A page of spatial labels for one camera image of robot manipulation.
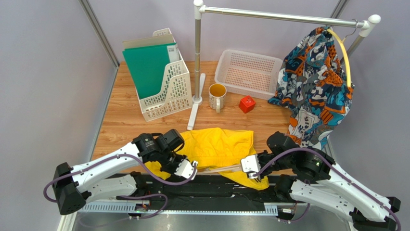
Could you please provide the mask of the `beige clothes hanger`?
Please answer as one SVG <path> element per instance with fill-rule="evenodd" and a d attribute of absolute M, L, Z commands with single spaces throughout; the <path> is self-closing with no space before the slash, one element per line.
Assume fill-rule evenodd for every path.
<path fill-rule="evenodd" d="M 227 166 L 227 167 L 206 167 L 198 171 L 197 175 L 208 175 L 221 172 L 236 172 L 241 171 L 242 167 L 240 164 Z"/>

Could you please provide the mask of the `yellow shorts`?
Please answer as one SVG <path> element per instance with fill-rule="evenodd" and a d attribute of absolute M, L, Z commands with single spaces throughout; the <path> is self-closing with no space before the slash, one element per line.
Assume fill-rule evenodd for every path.
<path fill-rule="evenodd" d="M 181 133 L 185 141 L 184 147 L 178 154 L 185 155 L 190 161 L 198 162 L 198 169 L 210 170 L 233 166 L 240 160 L 256 154 L 254 149 L 254 132 L 251 130 L 229 130 L 222 128 L 206 128 L 191 130 Z M 166 180 L 170 174 L 160 171 L 158 162 L 147 162 L 145 164 L 156 176 Z M 269 180 L 263 178 L 256 181 L 248 179 L 247 174 L 241 171 L 220 172 L 226 177 L 240 185 L 255 190 L 264 190 L 269 187 Z"/>

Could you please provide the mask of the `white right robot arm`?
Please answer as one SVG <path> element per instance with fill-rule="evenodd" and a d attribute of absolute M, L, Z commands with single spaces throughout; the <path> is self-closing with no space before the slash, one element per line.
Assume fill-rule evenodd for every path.
<path fill-rule="evenodd" d="M 267 140 L 269 152 L 252 157 L 255 170 L 248 177 L 262 179 L 273 171 L 291 169 L 296 178 L 281 175 L 275 196 L 305 202 L 345 218 L 358 231 L 400 231 L 396 216 L 401 201 L 382 196 L 350 176 L 333 158 L 316 148 L 302 148 L 275 132 Z"/>

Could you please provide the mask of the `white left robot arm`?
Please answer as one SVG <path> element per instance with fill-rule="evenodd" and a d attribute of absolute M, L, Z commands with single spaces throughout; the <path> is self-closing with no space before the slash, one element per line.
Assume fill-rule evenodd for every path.
<path fill-rule="evenodd" d="M 55 169 L 53 180 L 44 188 L 44 197 L 56 203 L 60 215 L 72 214 L 86 204 L 109 197 L 131 196 L 143 183 L 132 173 L 122 178 L 112 176 L 124 169 L 157 162 L 160 170 L 171 175 L 183 177 L 178 186 L 194 179 L 197 161 L 177 152 L 184 147 L 180 133 L 171 129 L 165 134 L 142 133 L 131 142 L 104 157 L 84 164 L 69 166 L 62 163 Z"/>

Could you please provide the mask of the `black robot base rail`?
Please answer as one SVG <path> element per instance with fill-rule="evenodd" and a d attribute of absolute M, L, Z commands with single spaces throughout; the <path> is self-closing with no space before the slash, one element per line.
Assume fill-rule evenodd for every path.
<path fill-rule="evenodd" d="M 150 210 L 210 211 L 210 212 L 262 212 L 269 203 L 278 207 L 279 213 L 295 213 L 303 202 L 278 196 L 275 185 L 256 190 L 235 183 L 222 176 L 198 176 L 180 186 L 158 182 L 148 174 L 131 172 L 137 190 L 132 196 L 152 195 L 147 199 Z"/>

